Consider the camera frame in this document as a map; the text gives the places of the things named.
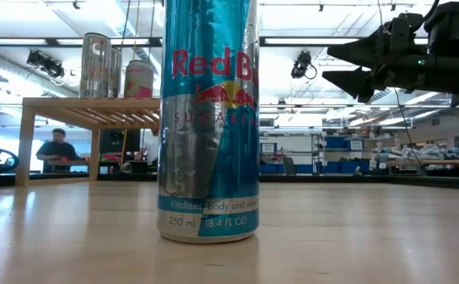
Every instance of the pink can label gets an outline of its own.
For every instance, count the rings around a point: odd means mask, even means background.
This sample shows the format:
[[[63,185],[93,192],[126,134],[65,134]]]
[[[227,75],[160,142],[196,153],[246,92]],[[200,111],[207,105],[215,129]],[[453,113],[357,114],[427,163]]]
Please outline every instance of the pink can label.
[[[139,84],[130,81],[126,84],[126,98],[152,98],[152,90],[150,88],[140,86]]]

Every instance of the red bull logo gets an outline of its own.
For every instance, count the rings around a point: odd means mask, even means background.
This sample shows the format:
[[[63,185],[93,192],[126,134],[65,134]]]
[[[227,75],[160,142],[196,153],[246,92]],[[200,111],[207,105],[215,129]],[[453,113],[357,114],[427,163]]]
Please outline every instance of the red bull logo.
[[[179,49],[174,51],[173,58],[173,73],[172,76],[189,76],[189,75],[204,75],[206,72],[211,72],[214,75],[229,77],[232,70],[231,48],[224,48],[222,57],[214,57],[208,59],[203,56],[194,56],[189,58],[188,51]],[[252,80],[257,83],[257,74],[254,74],[251,66],[250,57],[242,51],[237,51],[236,62],[237,78],[242,80]]]
[[[201,90],[201,86],[197,84],[196,94],[198,99],[195,103],[223,103],[225,107],[229,108],[249,106],[256,110],[252,96],[235,81],[226,81],[204,90]]]

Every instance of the light wood surface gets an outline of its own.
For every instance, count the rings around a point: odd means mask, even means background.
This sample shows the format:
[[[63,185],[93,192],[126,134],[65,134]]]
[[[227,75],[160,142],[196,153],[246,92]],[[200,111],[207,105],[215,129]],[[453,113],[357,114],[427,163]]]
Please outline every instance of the light wood surface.
[[[156,184],[0,189],[0,283],[459,284],[459,190],[261,184],[255,237],[183,245]]]
[[[16,185],[29,183],[35,116],[64,122],[92,131],[89,175],[98,177],[100,129],[157,129],[159,127],[159,99],[71,99],[24,98],[19,140],[19,160]],[[59,180],[71,183],[73,180]]]

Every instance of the aluminum can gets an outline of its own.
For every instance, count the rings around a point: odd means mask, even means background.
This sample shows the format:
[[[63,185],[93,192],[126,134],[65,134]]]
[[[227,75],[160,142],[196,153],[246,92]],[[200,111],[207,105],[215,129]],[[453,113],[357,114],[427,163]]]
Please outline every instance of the aluminum can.
[[[257,8],[166,1],[157,227],[168,239],[237,241],[258,227]]]
[[[112,48],[110,52],[110,98],[119,98],[119,93],[121,92],[121,71],[122,52],[117,48]]]
[[[150,62],[132,60],[126,67],[125,98],[151,98],[154,67]]]
[[[108,37],[93,32],[84,35],[81,98],[106,98],[109,95],[111,49],[112,43]]]

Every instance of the red bull sugarfree can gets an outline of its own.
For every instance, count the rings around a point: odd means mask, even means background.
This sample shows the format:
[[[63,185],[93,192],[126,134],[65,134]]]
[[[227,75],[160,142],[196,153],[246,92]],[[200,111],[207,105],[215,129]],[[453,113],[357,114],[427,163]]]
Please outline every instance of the red bull sugarfree can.
[[[219,243],[259,223],[257,0],[166,0],[157,226]]]

